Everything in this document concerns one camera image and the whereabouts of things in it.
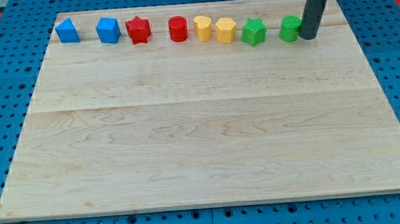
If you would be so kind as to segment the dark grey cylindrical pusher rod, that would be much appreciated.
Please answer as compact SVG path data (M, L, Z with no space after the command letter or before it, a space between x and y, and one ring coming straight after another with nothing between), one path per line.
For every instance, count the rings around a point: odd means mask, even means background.
M298 32L300 38L312 40L317 36L326 3L327 0L306 0Z

